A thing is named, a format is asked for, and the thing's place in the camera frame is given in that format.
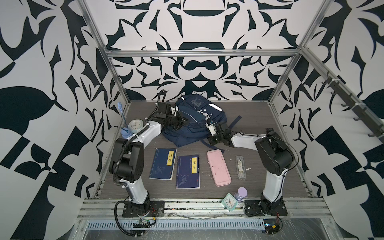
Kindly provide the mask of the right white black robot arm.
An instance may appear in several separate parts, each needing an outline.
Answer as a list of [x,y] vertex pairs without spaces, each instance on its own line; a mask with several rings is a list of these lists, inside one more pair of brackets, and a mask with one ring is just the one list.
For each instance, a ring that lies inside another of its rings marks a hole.
[[283,202],[283,186],[288,171],[292,169],[294,154],[278,133],[267,129],[265,135],[234,132],[227,124],[208,126],[208,140],[212,146],[222,143],[232,148],[245,148],[258,152],[267,171],[266,184],[259,201],[263,213],[275,210]]

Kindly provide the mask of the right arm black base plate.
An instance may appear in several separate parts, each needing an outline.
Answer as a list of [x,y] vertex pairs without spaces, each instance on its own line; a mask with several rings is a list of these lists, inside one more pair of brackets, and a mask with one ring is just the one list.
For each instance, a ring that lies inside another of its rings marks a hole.
[[270,203],[268,200],[246,200],[245,214],[248,217],[256,216],[287,216],[288,211],[283,200]]

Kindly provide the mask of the blue book yellow label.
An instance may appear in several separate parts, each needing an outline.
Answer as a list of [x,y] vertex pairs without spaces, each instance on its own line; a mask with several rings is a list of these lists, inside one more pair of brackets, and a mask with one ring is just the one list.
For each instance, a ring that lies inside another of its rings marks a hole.
[[176,189],[200,188],[199,155],[178,156]]
[[171,181],[177,149],[156,149],[149,179]]

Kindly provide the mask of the navy blue student backpack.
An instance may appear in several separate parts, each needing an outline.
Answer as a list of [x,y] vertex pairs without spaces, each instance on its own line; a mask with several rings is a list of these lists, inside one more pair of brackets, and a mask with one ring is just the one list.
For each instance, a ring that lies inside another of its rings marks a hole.
[[[201,142],[206,147],[217,150],[218,148],[211,146],[208,141],[208,136],[211,134],[208,127],[215,123],[227,124],[227,116],[224,110],[198,94],[181,96],[176,101],[176,106],[179,108],[179,113],[188,119],[188,124],[178,131],[169,128],[162,130],[165,138],[174,143],[178,148],[195,142]],[[231,130],[241,118],[241,116],[237,116],[228,125]]]

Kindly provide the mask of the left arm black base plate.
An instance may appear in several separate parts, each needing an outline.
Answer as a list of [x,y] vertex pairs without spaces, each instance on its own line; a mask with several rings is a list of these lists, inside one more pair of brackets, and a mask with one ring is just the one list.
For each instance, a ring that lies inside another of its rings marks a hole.
[[164,212],[164,208],[164,201],[144,202],[141,205],[129,202],[125,203],[122,216],[123,218],[136,218],[144,216],[145,214],[149,214],[149,216],[151,216],[153,211],[158,214],[162,214]]

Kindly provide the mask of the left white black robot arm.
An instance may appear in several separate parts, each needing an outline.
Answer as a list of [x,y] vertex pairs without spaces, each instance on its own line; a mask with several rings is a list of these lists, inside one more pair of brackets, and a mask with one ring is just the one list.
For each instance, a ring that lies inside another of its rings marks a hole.
[[182,115],[181,108],[160,102],[137,133],[133,133],[128,139],[116,140],[109,172],[113,176],[114,184],[129,194],[129,200],[123,201],[124,204],[130,204],[140,212],[149,211],[150,194],[141,177],[144,170],[144,150],[162,133],[163,128],[172,127],[179,130],[187,123],[188,120]]

